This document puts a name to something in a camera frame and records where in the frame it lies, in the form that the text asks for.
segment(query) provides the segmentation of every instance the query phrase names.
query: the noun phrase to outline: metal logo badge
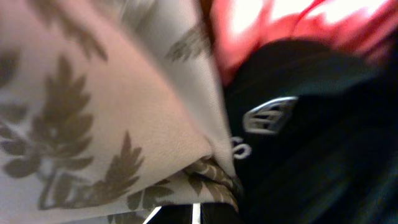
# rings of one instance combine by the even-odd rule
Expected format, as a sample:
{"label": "metal logo badge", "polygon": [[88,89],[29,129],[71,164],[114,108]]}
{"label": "metal logo badge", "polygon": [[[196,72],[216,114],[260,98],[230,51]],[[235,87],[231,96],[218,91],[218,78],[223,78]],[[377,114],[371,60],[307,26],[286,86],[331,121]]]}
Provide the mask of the metal logo badge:
{"label": "metal logo badge", "polygon": [[275,135],[292,114],[298,98],[281,97],[263,103],[243,116],[243,128],[247,133]]}

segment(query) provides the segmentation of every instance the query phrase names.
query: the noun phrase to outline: patterned cloth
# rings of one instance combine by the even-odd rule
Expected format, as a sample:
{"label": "patterned cloth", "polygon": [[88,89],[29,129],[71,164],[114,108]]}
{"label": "patterned cloth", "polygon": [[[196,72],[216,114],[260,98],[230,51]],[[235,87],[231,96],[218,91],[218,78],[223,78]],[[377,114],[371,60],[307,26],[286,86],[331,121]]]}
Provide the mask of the patterned cloth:
{"label": "patterned cloth", "polygon": [[195,2],[127,3],[0,1],[0,221],[142,223],[162,205],[238,209]]}

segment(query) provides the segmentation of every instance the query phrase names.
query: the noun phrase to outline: printed leaf motif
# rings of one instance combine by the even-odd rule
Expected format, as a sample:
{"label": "printed leaf motif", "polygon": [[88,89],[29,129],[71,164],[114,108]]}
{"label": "printed leaf motif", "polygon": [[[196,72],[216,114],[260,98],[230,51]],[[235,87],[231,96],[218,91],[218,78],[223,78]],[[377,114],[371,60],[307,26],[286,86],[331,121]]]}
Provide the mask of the printed leaf motif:
{"label": "printed leaf motif", "polygon": [[138,209],[139,203],[141,202],[142,193],[144,193],[143,190],[127,197],[127,205],[131,210]]}
{"label": "printed leaf motif", "polygon": [[13,178],[23,178],[37,172],[39,165],[38,159],[14,159],[7,163],[3,169],[7,175]]}
{"label": "printed leaf motif", "polygon": [[62,161],[62,166],[68,170],[81,170],[93,162],[93,157],[83,159],[66,159]]}
{"label": "printed leaf motif", "polygon": [[135,176],[144,158],[140,159],[141,148],[131,151],[131,139],[126,133],[120,156],[114,156],[105,175],[105,179],[94,184],[95,200],[99,204],[110,203],[128,192],[129,188],[137,182]]}
{"label": "printed leaf motif", "polygon": [[113,224],[113,220],[115,224],[143,224],[145,222],[145,219],[135,212],[108,215],[109,224]]}
{"label": "printed leaf motif", "polygon": [[212,160],[199,160],[184,170],[188,182],[197,195],[201,194],[203,184],[216,202],[227,202],[236,206],[236,199],[230,190],[233,181]]}
{"label": "printed leaf motif", "polygon": [[22,105],[0,104],[0,116],[10,123],[20,122],[26,115],[27,108]]}
{"label": "printed leaf motif", "polygon": [[171,61],[197,58],[202,52],[211,54],[211,46],[203,21],[192,27],[179,41],[171,46],[166,58]]}
{"label": "printed leaf motif", "polygon": [[218,189],[217,184],[211,182],[205,182],[205,185],[216,202],[223,201],[223,196],[220,190]]}
{"label": "printed leaf motif", "polygon": [[62,174],[54,187],[53,199],[56,205],[61,205],[66,201],[72,188],[72,176]]}
{"label": "printed leaf motif", "polygon": [[1,127],[0,128],[0,136],[5,139],[12,139],[12,132],[10,129],[8,129],[6,127]]}
{"label": "printed leaf motif", "polygon": [[149,209],[159,206],[161,201],[158,202],[157,199],[166,197],[174,194],[174,191],[164,187],[163,185],[170,183],[169,180],[164,179],[154,184],[153,186],[147,187],[140,192],[134,193],[127,197],[127,205],[131,210],[137,210],[142,198],[142,208]]}
{"label": "printed leaf motif", "polygon": [[47,99],[42,115],[33,120],[31,137],[44,145],[40,149],[43,155],[60,158],[65,168],[78,170],[92,161],[92,158],[70,158],[82,153],[91,142],[91,137],[84,136],[93,124],[93,117],[79,114],[90,96],[83,93],[85,77],[73,81],[72,73],[70,62],[61,56],[57,76],[46,80]]}
{"label": "printed leaf motif", "polygon": [[144,199],[142,200],[143,209],[153,208],[157,206],[157,199],[172,195],[173,190],[167,187],[152,186],[145,189]]}
{"label": "printed leaf motif", "polygon": [[0,54],[0,88],[8,84],[14,77],[19,65],[19,52],[10,50]]}
{"label": "printed leaf motif", "polygon": [[83,138],[80,141],[76,141],[66,146],[60,147],[59,157],[74,157],[82,153],[90,144],[92,137]]}
{"label": "printed leaf motif", "polygon": [[197,195],[199,196],[200,192],[202,190],[202,187],[203,187],[202,181],[195,178],[195,175],[190,175],[188,177],[188,182],[191,185],[191,187],[194,189],[194,191],[197,193]]}
{"label": "printed leaf motif", "polygon": [[104,47],[90,31],[68,15],[60,1],[27,0],[27,3],[47,27],[50,27],[51,23],[57,23],[66,38],[74,38],[87,59],[91,58],[91,54],[96,54],[105,61],[108,59]]}
{"label": "printed leaf motif", "polygon": [[3,141],[0,145],[7,154],[13,156],[22,156],[25,154],[25,143],[22,141]]}

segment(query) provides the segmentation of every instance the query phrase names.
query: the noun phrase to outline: fabric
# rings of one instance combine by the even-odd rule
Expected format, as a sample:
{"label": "fabric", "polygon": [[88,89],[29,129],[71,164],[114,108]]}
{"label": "fabric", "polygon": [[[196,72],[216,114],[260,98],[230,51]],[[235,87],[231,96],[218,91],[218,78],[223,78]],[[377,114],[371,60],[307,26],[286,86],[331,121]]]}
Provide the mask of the fabric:
{"label": "fabric", "polygon": [[173,77],[156,62],[167,52],[151,56],[94,4],[0,2],[0,220],[139,223],[148,212],[131,211],[161,205],[237,209],[208,59],[168,61],[185,66]]}
{"label": "fabric", "polygon": [[[148,224],[192,224],[192,205],[164,206]],[[199,224],[244,224],[236,210],[226,203],[200,204]]]}
{"label": "fabric", "polygon": [[397,30],[398,2],[214,0],[211,18],[221,79],[228,85],[251,53],[280,39],[317,40],[382,64]]}
{"label": "fabric", "polygon": [[102,2],[104,11],[117,14],[114,17],[120,19],[115,22],[138,36],[160,63],[166,79],[208,137],[217,163],[234,177],[220,81],[198,2],[154,1],[146,16],[139,17],[133,15],[143,7],[121,8],[107,0]]}
{"label": "fabric", "polygon": [[[270,55],[280,64],[264,65]],[[377,76],[366,75],[371,71]],[[312,83],[317,83],[316,78],[324,83],[312,85],[306,80],[309,74]],[[239,204],[242,220],[398,221],[395,74],[373,70],[313,42],[280,41],[254,53],[226,89],[231,132],[252,149],[247,159],[236,161],[246,192],[244,203]],[[362,79],[353,83],[352,77]],[[269,91],[273,86],[277,91]],[[298,97],[280,132],[245,131],[245,112],[280,96]]]}

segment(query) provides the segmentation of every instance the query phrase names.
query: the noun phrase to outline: clothing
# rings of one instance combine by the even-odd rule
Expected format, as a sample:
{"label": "clothing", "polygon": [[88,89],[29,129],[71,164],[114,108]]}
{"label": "clothing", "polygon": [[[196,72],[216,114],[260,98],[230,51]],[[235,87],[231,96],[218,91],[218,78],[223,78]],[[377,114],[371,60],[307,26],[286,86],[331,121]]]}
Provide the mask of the clothing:
{"label": "clothing", "polygon": [[[234,208],[225,203],[200,204],[201,224],[244,224]],[[167,206],[162,208],[148,224],[191,224],[192,205]]]}
{"label": "clothing", "polygon": [[[313,42],[281,41],[254,53],[225,94],[231,132],[252,149],[235,163],[246,193],[241,219],[398,222],[394,74]],[[273,109],[288,116],[277,133],[245,129],[247,111],[284,96],[298,99],[288,110]]]}
{"label": "clothing", "polygon": [[[209,59],[172,62],[196,22],[192,2],[155,57],[99,3],[0,2],[1,221],[143,222],[155,207],[202,202],[238,209]],[[166,75],[177,69],[185,73]]]}

